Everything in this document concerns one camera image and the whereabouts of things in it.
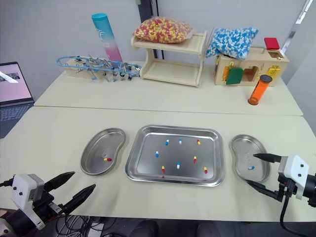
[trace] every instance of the wooden shelf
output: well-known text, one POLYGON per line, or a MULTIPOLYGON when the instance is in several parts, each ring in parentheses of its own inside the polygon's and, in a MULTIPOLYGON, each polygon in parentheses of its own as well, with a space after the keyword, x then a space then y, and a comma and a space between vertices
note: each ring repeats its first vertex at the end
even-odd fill
POLYGON ((155 59, 148 71, 143 74, 143 77, 151 80, 196 86, 198 70, 199 65, 155 59))
POLYGON ((206 31, 204 34, 193 34, 190 39, 186 39, 181 43, 153 43, 132 37, 131 44, 135 49, 140 47, 146 48, 146 62, 140 71, 140 77, 143 79, 198 86, 204 66, 206 37, 206 31), (197 54, 200 58, 200 64, 155 59, 154 49, 197 54))
POLYGON ((132 37, 132 45, 139 48, 151 48, 160 49, 166 51, 180 52, 180 53, 192 53, 201 55, 202 48, 201 45, 206 38, 204 34, 193 34, 190 39, 186 39, 181 43, 154 43, 137 37, 132 37))

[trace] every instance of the metal kidney dish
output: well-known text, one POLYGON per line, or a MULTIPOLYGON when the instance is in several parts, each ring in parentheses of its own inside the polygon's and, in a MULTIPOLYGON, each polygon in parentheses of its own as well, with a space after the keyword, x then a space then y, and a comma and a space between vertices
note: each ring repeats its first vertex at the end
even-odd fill
POLYGON ((119 128, 108 128, 96 134, 83 150, 80 161, 82 171, 89 175, 109 172, 124 142, 125 133, 119 128))
POLYGON ((270 174, 270 163, 253 156, 267 153, 256 138, 249 135, 237 135, 231 141, 231 150, 235 158, 235 169, 243 179, 256 182, 265 181, 270 174))

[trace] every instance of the laptop keyboard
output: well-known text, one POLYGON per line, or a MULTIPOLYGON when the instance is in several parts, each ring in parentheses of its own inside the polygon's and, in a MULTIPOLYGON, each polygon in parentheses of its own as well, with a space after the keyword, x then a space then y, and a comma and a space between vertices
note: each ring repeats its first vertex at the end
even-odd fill
POLYGON ((20 119, 23 114, 28 110, 30 105, 23 105, 13 108, 2 108, 0 121, 8 121, 13 119, 20 119))

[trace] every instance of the table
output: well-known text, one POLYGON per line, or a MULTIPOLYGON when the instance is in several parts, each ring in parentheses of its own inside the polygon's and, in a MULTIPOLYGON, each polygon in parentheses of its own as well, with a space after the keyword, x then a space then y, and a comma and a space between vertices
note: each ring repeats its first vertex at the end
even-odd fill
POLYGON ((270 87, 257 106, 247 99, 254 87, 214 84, 214 66, 205 65, 200 87, 134 78, 107 82, 70 77, 63 72, 35 106, 170 112, 303 115, 282 80, 270 87))
MULTIPOLYGON (((249 134, 268 152, 299 154, 316 171, 316 138, 303 117, 175 113, 154 111, 33 107, 0 142, 0 179, 12 174, 35 173, 43 180, 66 171, 76 174, 52 191, 57 204, 66 203, 84 187, 96 184, 89 199, 73 214, 114 217, 205 219, 229 221, 278 221, 282 203, 248 186, 236 174, 229 142, 249 134), (137 131, 147 124, 212 128, 223 138, 226 177, 217 187, 136 182, 124 167, 137 131), (79 167, 82 151, 100 130, 119 127, 126 142, 112 171, 88 176, 79 167)), ((277 190, 277 164, 264 183, 277 190)), ((0 206, 15 208, 10 189, 0 192, 0 206)), ((306 198, 292 197, 286 221, 316 221, 306 198)))

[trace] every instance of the pink and blue tube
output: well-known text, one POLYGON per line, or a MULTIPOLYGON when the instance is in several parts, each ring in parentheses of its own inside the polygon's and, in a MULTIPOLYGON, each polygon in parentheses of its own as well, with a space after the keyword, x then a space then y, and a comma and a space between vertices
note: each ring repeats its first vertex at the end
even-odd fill
POLYGON ((103 43, 104 49, 108 58, 112 61, 122 62, 122 57, 119 53, 119 48, 115 42, 114 34, 105 13, 96 13, 91 16, 93 24, 98 31, 101 42, 103 43))

